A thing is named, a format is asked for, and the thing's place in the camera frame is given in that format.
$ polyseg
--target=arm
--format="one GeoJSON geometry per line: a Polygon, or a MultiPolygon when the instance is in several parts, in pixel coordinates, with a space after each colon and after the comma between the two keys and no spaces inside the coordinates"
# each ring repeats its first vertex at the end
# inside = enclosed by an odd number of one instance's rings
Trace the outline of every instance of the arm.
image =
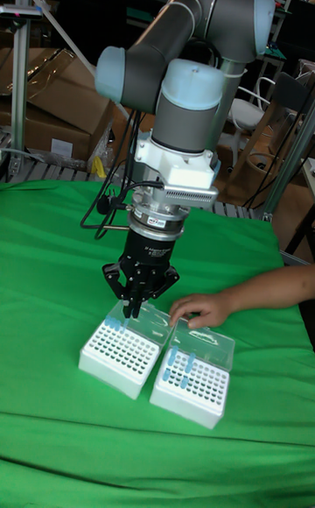
{"type": "Polygon", "coordinates": [[[171,325],[179,317],[199,313],[190,328],[218,327],[234,312],[289,307],[315,298],[315,265],[283,267],[265,272],[217,294],[191,294],[173,303],[171,325]]]}

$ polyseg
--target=white tip rack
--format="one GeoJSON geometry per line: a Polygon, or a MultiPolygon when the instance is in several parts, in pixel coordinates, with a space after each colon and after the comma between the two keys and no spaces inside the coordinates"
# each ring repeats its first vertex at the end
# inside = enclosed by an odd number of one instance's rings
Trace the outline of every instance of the white tip rack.
{"type": "Polygon", "coordinates": [[[228,372],[194,358],[191,371],[186,373],[189,355],[178,351],[170,361],[171,354],[172,349],[169,349],[157,374],[150,402],[204,427],[214,428],[224,414],[228,372]]]}
{"type": "Polygon", "coordinates": [[[134,331],[104,321],[80,351],[79,368],[137,399],[159,354],[159,347],[134,331]]]}

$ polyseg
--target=robotic arm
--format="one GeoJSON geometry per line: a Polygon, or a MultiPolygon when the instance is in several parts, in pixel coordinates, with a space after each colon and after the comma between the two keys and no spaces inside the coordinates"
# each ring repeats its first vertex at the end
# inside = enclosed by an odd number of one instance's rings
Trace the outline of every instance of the robotic arm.
{"type": "Polygon", "coordinates": [[[190,207],[214,204],[214,150],[245,65],[265,51],[274,8],[274,0],[169,0],[135,45],[108,47],[98,61],[99,93],[156,114],[152,133],[137,141],[135,161],[145,165],[143,180],[161,188],[133,193],[123,254],[103,267],[127,318],[179,279],[172,249],[190,207]],[[192,35],[211,41],[220,70],[177,58],[192,35]]]}

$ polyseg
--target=finger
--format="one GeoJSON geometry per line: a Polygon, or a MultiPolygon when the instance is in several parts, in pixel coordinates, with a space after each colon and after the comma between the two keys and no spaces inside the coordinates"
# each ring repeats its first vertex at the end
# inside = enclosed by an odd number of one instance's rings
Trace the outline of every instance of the finger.
{"type": "Polygon", "coordinates": [[[182,306],[183,304],[185,304],[186,302],[190,301],[191,299],[191,296],[185,296],[184,298],[179,298],[179,300],[176,300],[174,301],[172,304],[171,304],[171,309],[170,309],[170,312],[169,312],[169,315],[172,317],[174,311],[182,306]]]}
{"type": "Polygon", "coordinates": [[[196,302],[193,300],[187,301],[181,306],[178,306],[172,313],[171,320],[170,320],[170,326],[173,327],[175,325],[176,321],[179,319],[179,317],[183,317],[183,315],[186,314],[192,314],[193,312],[198,310],[196,302]]]}
{"type": "Polygon", "coordinates": [[[200,329],[202,327],[213,327],[211,324],[211,317],[209,315],[199,315],[198,317],[193,317],[188,322],[189,329],[200,329]]]}

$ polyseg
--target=green backdrop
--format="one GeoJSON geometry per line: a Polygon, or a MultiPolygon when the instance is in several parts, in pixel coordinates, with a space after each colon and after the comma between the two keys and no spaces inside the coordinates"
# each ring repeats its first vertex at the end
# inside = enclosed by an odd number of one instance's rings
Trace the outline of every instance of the green backdrop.
{"type": "MultiPolygon", "coordinates": [[[[137,401],[78,370],[80,348],[116,303],[101,267],[125,238],[96,242],[80,229],[98,189],[0,189],[0,507],[315,504],[315,356],[297,307],[234,314],[220,328],[236,345],[213,431],[149,403],[159,363],[137,401]]],[[[172,263],[181,279],[157,300],[165,311],[281,259],[267,222],[193,210],[172,263]]]]}

